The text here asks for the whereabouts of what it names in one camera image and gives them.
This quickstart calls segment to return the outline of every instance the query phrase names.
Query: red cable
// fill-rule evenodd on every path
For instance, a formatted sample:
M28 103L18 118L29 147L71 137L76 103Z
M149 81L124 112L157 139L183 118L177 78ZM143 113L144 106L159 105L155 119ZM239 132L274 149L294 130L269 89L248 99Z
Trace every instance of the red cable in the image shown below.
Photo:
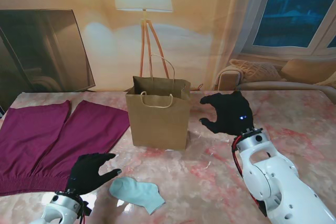
M239 174L241 175L241 177L243 177L243 172L242 172L242 169L241 169L241 167L240 167L240 165L239 165L239 162L238 162L238 159L237 159L237 156L236 156L236 146L237 146L237 143L238 143L238 141L241 139L241 137L242 136L238 136L234 141L233 141L233 143L232 143L232 147L233 147L233 151L232 151L232 155L233 155L233 160L234 160L234 162L235 162L235 164L236 164L236 167L237 167L237 169L238 169L238 172L239 172ZM252 197L252 199L254 200L254 202L257 204L257 206L259 206L259 203L258 203L258 201L256 200L256 198L255 197L253 197L253 195L251 194L251 197Z

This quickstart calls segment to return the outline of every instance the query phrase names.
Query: beige sofa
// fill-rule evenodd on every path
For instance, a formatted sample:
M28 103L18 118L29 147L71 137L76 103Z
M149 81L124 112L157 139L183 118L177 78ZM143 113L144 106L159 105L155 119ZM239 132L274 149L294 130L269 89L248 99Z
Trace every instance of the beige sofa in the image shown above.
M320 90L336 104L336 89L318 86L336 72L336 58L322 60L289 60L285 66L273 65L287 81L258 81L243 83L244 73L234 67L223 69L218 77L215 90Z

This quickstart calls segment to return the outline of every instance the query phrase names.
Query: table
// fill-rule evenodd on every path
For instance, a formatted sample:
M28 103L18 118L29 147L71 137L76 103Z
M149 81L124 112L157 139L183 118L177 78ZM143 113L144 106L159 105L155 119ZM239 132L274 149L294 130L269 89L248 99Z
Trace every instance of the table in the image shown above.
M199 104L204 95L213 93L192 93L190 140L185 152L134 147L128 129L111 151L117 157L100 168L100 173L105 173L117 167L122 169L122 176L157 184L166 204L150 216L144 208L110 196L108 182L84 196L93 208L86 223L270 223L236 170L230 150L233 136L213 134L198 121L202 117L216 119L210 105ZM320 91L242 93L254 113L255 126L265 129L276 148L296 164L300 178L336 214L336 107ZM72 110L81 100L127 109L123 92L22 93L12 108L67 99L72 102ZM0 224L29 223L39 218L52 195L1 197Z

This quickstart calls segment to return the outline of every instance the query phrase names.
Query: light blue sock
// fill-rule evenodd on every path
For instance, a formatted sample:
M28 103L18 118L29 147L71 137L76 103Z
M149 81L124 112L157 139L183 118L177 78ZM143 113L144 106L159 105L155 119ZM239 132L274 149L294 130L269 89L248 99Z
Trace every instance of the light blue sock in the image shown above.
M156 184L136 182L129 177L116 178L110 187L110 194L144 207L150 215L165 203Z

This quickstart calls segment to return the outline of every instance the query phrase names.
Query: black robotic glove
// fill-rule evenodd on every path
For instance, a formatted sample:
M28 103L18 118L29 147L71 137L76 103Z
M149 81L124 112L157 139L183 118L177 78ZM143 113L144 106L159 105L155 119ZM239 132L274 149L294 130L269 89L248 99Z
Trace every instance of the black robotic glove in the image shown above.
M99 167L115 156L112 153L93 153L80 156L71 169L66 191L70 190L77 195L88 194L118 176L121 169L114 169L102 176L98 174Z
M216 109L217 121L211 122L208 118L201 118L200 122L213 133L227 133L239 136L254 128L253 114L248 101L240 91L232 94L213 94L203 97L201 104L210 104Z

